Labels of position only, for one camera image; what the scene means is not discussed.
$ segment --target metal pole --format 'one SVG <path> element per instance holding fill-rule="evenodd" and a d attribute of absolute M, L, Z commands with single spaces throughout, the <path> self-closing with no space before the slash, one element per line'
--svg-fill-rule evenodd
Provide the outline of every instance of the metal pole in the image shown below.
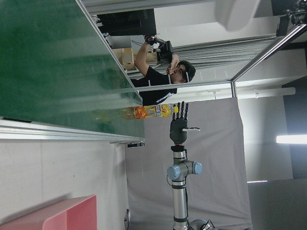
<path fill-rule="evenodd" d="M 237 97 L 237 94 L 236 94 L 236 82 L 235 81 L 232 81 L 230 83 L 230 86 L 231 86 L 231 94 L 232 94 L 232 97 Z"/>
<path fill-rule="evenodd" d="M 257 64 L 262 62 L 265 58 L 267 58 L 270 54 L 280 48 L 283 44 L 293 38 L 297 33 L 306 29 L 306 24 L 302 24 L 299 26 L 295 26 L 290 30 L 289 34 L 285 37 L 277 37 L 270 45 L 268 45 L 264 50 L 262 50 L 254 59 L 252 59 L 246 66 L 243 67 L 232 79 L 231 82 L 237 81 L 240 77 L 242 77 L 246 72 L 251 70 Z"/>

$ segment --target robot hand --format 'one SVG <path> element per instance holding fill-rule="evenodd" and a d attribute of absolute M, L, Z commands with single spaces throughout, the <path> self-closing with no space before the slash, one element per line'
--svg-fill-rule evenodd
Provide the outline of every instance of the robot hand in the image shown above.
<path fill-rule="evenodd" d="M 179 145 L 186 141 L 187 131 L 198 130 L 199 128 L 188 128 L 188 109 L 189 103 L 186 104 L 186 110 L 184 112 L 184 102 L 181 103 L 181 113 L 179 114 L 180 103 L 178 102 L 178 111 L 173 113 L 173 120 L 171 122 L 169 137 L 172 139 L 174 144 Z"/>

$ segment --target man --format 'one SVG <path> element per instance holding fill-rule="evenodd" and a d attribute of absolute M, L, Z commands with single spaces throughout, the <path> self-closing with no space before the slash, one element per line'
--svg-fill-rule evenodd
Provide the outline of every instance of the man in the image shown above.
<path fill-rule="evenodd" d="M 140 48 L 138 56 L 134 61 L 134 65 L 144 78 L 139 80 L 132 79 L 133 85 L 135 87 L 143 87 L 149 85 L 179 84 L 191 81 L 195 75 L 195 68 L 187 61 L 179 61 L 179 57 L 176 54 L 172 55 L 172 62 L 166 70 L 167 75 L 157 72 L 146 63 L 147 53 L 151 45 L 151 37 L 151 35 L 145 37 L 145 43 Z M 143 98 L 143 105 L 156 105 L 162 103 L 175 93 L 177 93 L 177 89 L 165 89 L 142 91 L 140 92 L 140 96 Z"/>

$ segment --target robotic arm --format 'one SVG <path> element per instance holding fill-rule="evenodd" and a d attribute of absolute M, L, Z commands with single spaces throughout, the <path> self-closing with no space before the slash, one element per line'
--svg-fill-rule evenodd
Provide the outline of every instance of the robotic arm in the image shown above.
<path fill-rule="evenodd" d="M 167 169 L 167 176 L 172 180 L 173 201 L 174 201 L 174 225 L 173 230 L 215 230 L 212 222 L 204 220 L 194 220 L 189 223 L 187 205 L 187 185 L 186 178 L 190 174 L 200 174 L 202 165 L 196 161 L 188 161 L 187 150 L 182 145 L 187 140 L 189 130 L 200 130 L 199 128 L 188 128 L 188 109 L 189 104 L 180 103 L 177 110 L 174 109 L 173 119 L 170 126 L 170 138 L 174 142 L 171 150 L 174 154 L 174 164 Z"/>

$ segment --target pink object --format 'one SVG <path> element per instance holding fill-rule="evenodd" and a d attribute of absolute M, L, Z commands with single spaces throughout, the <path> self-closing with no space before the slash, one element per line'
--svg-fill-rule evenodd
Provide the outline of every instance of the pink object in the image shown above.
<path fill-rule="evenodd" d="M 96 195 L 61 200 L 0 226 L 0 230 L 97 230 Z"/>

